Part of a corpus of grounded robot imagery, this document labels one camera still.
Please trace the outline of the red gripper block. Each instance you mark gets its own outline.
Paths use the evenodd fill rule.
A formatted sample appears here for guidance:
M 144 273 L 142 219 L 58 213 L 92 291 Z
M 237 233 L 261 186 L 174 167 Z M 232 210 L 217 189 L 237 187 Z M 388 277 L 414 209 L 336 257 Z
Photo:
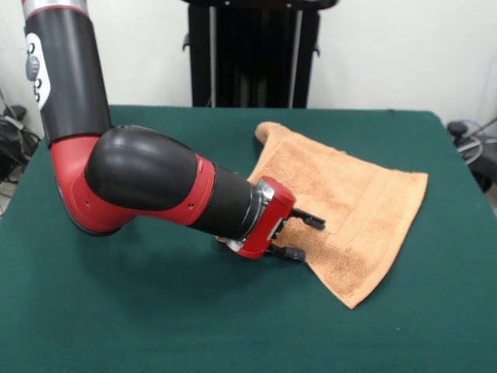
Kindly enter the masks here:
M 290 246 L 277 246 L 273 241 L 290 216 L 302 220 L 314 229 L 324 229 L 325 220 L 294 208 L 296 198 L 293 193 L 272 177 L 263 176 L 255 185 L 255 191 L 259 197 L 255 223 L 246 236 L 234 241 L 234 252 L 249 259 L 259 259 L 268 253 L 283 260 L 304 262 L 305 251 Z

